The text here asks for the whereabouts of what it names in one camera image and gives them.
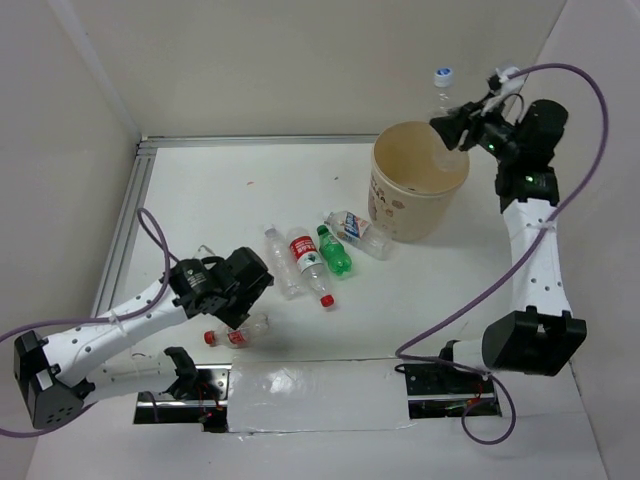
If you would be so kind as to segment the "red cola bottle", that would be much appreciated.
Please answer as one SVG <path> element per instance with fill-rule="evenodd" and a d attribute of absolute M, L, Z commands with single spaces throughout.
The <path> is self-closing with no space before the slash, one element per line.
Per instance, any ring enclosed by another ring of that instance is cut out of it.
<path fill-rule="evenodd" d="M 240 327 L 233 329 L 220 324 L 214 330 L 203 334 L 204 342 L 210 347 L 245 348 L 254 343 L 269 330 L 269 317 L 265 314 L 251 315 Z"/>

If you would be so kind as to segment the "blue white label bottle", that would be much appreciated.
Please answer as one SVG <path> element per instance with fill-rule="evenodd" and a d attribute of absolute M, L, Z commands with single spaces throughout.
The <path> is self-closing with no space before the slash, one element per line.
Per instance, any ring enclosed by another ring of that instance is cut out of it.
<path fill-rule="evenodd" d="M 391 239 L 367 220 L 345 210 L 325 212 L 323 220 L 339 240 L 377 260 L 388 259 Z"/>

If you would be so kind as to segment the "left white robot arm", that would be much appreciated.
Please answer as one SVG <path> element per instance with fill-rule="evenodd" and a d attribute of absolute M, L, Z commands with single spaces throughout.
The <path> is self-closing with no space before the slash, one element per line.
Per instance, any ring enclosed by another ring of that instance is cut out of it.
<path fill-rule="evenodd" d="M 93 404 L 130 393 L 196 393 L 201 375 L 187 351 L 169 346 L 122 363 L 115 357 L 148 337 L 198 315 L 239 328 L 274 283 L 263 260 L 241 247 L 228 258 L 181 260 L 133 299 L 101 317 L 43 337 L 14 341 L 14 377 L 36 430 L 60 428 Z"/>

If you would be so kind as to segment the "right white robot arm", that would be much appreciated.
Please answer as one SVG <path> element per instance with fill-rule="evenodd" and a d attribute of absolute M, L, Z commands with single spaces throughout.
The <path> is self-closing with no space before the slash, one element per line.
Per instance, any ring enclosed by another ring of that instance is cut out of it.
<path fill-rule="evenodd" d="M 448 392 L 460 391 L 471 369 L 554 376 L 584 342 L 587 326 L 575 317 L 560 270 L 557 223 L 558 181 L 550 162 L 569 114 L 551 100 L 533 102 L 509 123 L 496 108 L 488 113 L 468 103 L 429 124 L 449 150 L 480 146 L 497 161 L 495 192 L 507 226 L 512 276 L 510 311 L 478 341 L 450 341 L 436 369 Z"/>

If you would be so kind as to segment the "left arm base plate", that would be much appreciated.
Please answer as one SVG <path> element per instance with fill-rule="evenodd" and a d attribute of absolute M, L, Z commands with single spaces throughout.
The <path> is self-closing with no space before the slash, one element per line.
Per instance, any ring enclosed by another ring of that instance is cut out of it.
<path fill-rule="evenodd" d="M 139 393 L 133 424 L 194 424 L 204 432 L 226 433 L 231 365 L 201 364 L 197 369 L 198 381 L 189 393 Z"/>

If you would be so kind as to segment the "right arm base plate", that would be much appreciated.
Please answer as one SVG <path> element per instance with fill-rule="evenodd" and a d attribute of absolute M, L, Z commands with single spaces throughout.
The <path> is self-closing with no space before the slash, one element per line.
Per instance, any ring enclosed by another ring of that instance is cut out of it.
<path fill-rule="evenodd" d="M 409 418 L 459 418 L 470 406 L 470 416 L 500 416 L 494 384 L 481 376 L 432 363 L 402 363 L 394 371 L 404 377 Z"/>

